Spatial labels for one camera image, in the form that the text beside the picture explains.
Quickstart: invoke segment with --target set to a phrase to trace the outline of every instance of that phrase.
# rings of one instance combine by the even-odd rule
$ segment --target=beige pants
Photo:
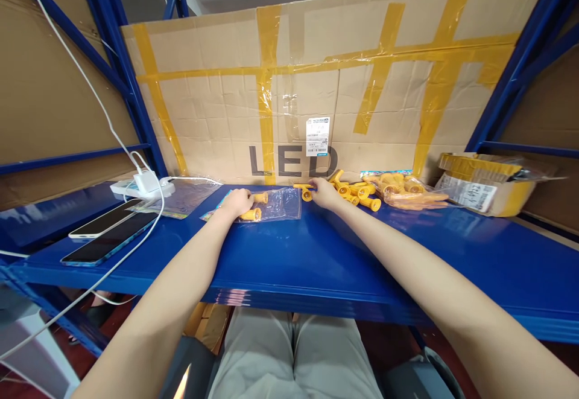
[[[209,399],[382,398],[353,319],[238,307]]]

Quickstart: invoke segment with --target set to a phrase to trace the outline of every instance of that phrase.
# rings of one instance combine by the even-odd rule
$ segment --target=blue shelf frame
[[[100,56],[53,0],[41,1],[58,26],[123,97],[139,140],[139,144],[131,145],[129,149],[144,150],[149,163],[157,174],[166,176],[167,170],[120,31],[121,26],[128,24],[121,0],[87,0],[103,40],[108,62]],[[467,151],[478,152],[485,148],[502,148],[579,157],[576,150],[526,144],[506,144],[499,141],[504,127],[533,78],[577,43],[579,37],[579,28],[577,27],[569,30],[563,37],[557,38],[576,3],[577,0],[538,1],[521,34],[517,47],[513,51],[511,60],[481,117],[481,121],[473,133],[466,148]],[[168,0],[163,19],[172,18],[175,11],[179,18],[188,17],[189,8],[186,0]],[[35,161],[16,162],[0,166],[0,174],[48,167],[121,152],[121,148],[110,148]],[[9,265],[13,261],[14,258],[0,255],[0,279],[6,280],[12,288],[28,296],[50,315],[58,313],[66,306],[68,300],[57,289],[19,282],[18,278],[10,272]],[[79,311],[71,310],[69,314],[61,318],[59,324],[96,356],[100,355],[106,346],[107,339]]]
[[[579,150],[501,141],[509,121],[531,83],[547,67],[579,43],[579,24],[562,34],[579,0],[539,0],[520,35],[511,59],[482,113],[466,152],[509,150],[579,159]],[[573,241],[579,237],[524,212],[519,217]]]

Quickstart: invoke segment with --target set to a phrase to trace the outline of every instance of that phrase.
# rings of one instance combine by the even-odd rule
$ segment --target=barcode
[[[484,201],[487,199],[488,196],[489,196],[489,195],[486,194],[486,193],[483,194],[483,195],[481,195],[481,198],[478,200],[478,204],[476,205],[476,208],[477,208],[477,209],[480,210],[480,209],[483,208]]]

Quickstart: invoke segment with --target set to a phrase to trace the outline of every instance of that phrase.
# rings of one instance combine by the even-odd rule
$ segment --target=phone screen
[[[84,237],[90,237],[90,235],[99,235],[106,232],[112,226],[116,225],[118,222],[123,221],[127,217],[134,214],[133,211],[127,210],[131,206],[139,204],[142,199],[129,200],[128,202],[118,206],[116,209],[105,213],[104,215],[92,220],[88,224],[83,225],[81,228],[76,229],[71,232],[71,235],[82,235]]]
[[[61,262],[96,263],[131,236],[137,234],[139,230],[146,227],[146,225],[151,223],[156,217],[157,214],[154,213],[137,213],[125,222],[113,227],[104,235],[99,236],[98,238],[88,242],[88,244],[77,249],[75,252],[70,253],[68,256],[64,257]]]

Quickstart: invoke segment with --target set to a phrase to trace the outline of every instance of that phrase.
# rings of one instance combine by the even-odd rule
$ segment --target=red floor
[[[112,337],[129,315],[130,309],[130,303],[119,306],[103,326],[103,333]],[[368,352],[370,363],[377,371],[388,371],[406,362],[420,351],[418,344],[416,344],[407,327],[393,324],[377,324],[374,322],[358,322],[358,328]],[[60,345],[60,348],[71,362],[79,378],[83,378],[95,363],[96,358],[81,345],[70,346],[68,344],[68,334],[65,331],[59,328],[55,328],[54,331],[55,339]],[[462,387],[466,398],[479,399],[480,396],[470,381],[465,368],[441,332],[436,328],[422,328],[420,332],[427,346],[436,351],[448,367],[450,367]],[[546,342],[545,346],[575,371],[575,373],[579,374],[579,346],[550,342]],[[12,379],[19,379],[17,375],[9,374],[0,366],[0,379],[5,376]],[[46,399],[46,396],[31,385],[6,380],[0,383],[0,397],[11,399]]]

